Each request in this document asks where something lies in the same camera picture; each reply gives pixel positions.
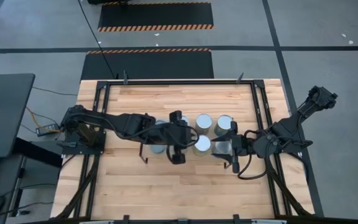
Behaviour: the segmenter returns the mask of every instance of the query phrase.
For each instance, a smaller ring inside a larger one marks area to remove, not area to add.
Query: table frame
[[[257,120],[259,131],[263,130],[264,126],[263,126],[263,122],[262,122],[262,115],[260,112],[259,100],[258,100],[258,96],[257,96],[257,89],[260,89],[260,92],[262,95],[262,104],[264,107],[267,124],[268,124],[268,126],[270,126],[273,123],[272,117],[270,114],[270,107],[269,107],[269,103],[268,103],[268,99],[267,99],[265,83],[263,80],[124,80],[123,82],[121,82],[121,81],[98,81],[98,83],[96,85],[96,93],[94,96],[93,111],[98,110],[99,99],[101,96],[101,90],[104,89],[102,113],[106,114],[107,108],[108,108],[110,89],[112,86],[118,86],[118,85],[249,85],[251,87],[252,99],[254,102],[256,120]],[[142,160],[144,162],[147,162],[147,159],[144,159],[142,157],[142,147],[140,147],[139,156],[142,158]],[[83,164],[82,164],[82,168],[81,168],[80,183],[78,186],[79,189],[85,182],[86,173],[88,170],[89,159],[90,159],[90,155],[84,155]],[[275,159],[277,174],[280,177],[280,179],[283,181],[283,183],[285,183],[280,156],[278,154],[274,154],[274,159]],[[99,160],[100,160],[100,155],[95,155],[94,160],[93,160],[93,163],[94,163],[93,166],[96,166],[96,173],[97,173],[97,168],[99,166]],[[277,192],[275,190],[275,184],[274,184],[274,181],[271,176],[268,175],[267,178],[268,178],[268,186],[270,189],[270,196],[272,199],[273,213],[274,213],[275,217],[279,217],[281,214],[280,214],[280,209],[278,207]],[[91,218],[91,214],[92,214],[94,191],[96,188],[96,179],[97,179],[97,175],[95,174],[90,182],[88,201],[86,204],[85,217],[89,218],[89,219]],[[286,215],[292,215],[291,214],[291,206],[290,206],[288,199],[286,198],[286,196],[284,196],[284,194],[282,196],[284,198],[283,203],[284,203]],[[78,202],[75,206],[73,218],[80,218],[80,210],[81,210],[81,199],[78,200]],[[234,214],[233,217],[234,217],[233,220],[213,220],[213,222],[227,222],[227,223],[240,222],[238,214]],[[129,220],[129,216],[124,215],[122,222],[125,223],[125,222],[128,222],[128,220]],[[201,222],[201,223],[211,223],[211,221],[212,220],[197,220],[197,222]],[[160,223],[160,222],[166,222],[166,220],[142,220],[142,222]]]

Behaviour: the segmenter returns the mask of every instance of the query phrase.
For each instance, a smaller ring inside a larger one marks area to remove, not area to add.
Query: orange and black striped tape
[[[107,5],[118,5],[118,2],[103,3]],[[211,4],[210,2],[129,2],[128,5],[154,5],[154,4]]]
[[[104,50],[104,54],[123,54],[123,53],[156,53],[156,52],[205,52],[211,49],[142,49],[142,50]],[[101,54],[101,50],[92,50],[86,54]]]
[[[214,29],[212,24],[99,27],[98,32]]]

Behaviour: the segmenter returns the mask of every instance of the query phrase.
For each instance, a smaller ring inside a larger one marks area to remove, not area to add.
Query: concrete floor
[[[103,47],[273,46],[264,6],[259,0],[210,0],[214,30],[96,33]],[[358,0],[268,0],[281,46],[358,46]],[[101,6],[83,7],[96,32]],[[76,0],[4,0],[0,8],[0,73],[34,73],[34,86],[62,93],[78,92],[85,52],[25,53],[26,49],[97,47]],[[318,193],[327,217],[358,218],[358,51],[283,52],[296,104],[314,85],[339,95],[333,110],[313,115],[303,125]],[[274,51],[214,50],[215,78],[281,78]],[[28,107],[60,121],[75,96],[32,90]],[[49,124],[39,118],[40,123]],[[22,124],[34,129],[30,115]],[[38,138],[21,128],[19,137]],[[25,193],[23,204],[52,201],[53,189]],[[25,220],[44,220],[50,207],[30,208]],[[8,222],[23,222],[25,217]]]

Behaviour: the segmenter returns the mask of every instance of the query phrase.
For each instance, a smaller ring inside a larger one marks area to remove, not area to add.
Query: black rubber mat
[[[123,79],[214,78],[209,49],[105,50],[114,74]],[[88,52],[82,80],[113,79],[101,51]]]
[[[209,2],[104,4],[99,32],[213,29]]]

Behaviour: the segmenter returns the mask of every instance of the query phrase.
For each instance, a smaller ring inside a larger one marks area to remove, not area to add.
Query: metal can
[[[166,123],[164,120],[156,120],[155,124],[163,124]],[[161,154],[164,152],[166,145],[150,145],[150,149],[154,154]]]
[[[207,155],[209,149],[211,148],[211,141],[205,135],[200,135],[199,140],[193,146],[193,152],[196,156],[205,156]]]
[[[181,119],[187,122],[187,125],[190,126],[189,119],[186,116],[181,116]]]
[[[218,122],[215,125],[214,132],[217,136],[222,136],[227,133],[227,131],[230,129],[231,121],[233,120],[232,117],[229,115],[222,115],[218,118]]]
[[[232,148],[230,141],[216,142],[215,153],[218,154],[230,154]]]
[[[199,134],[208,134],[212,126],[212,118],[208,114],[200,114],[196,119],[196,130]]]

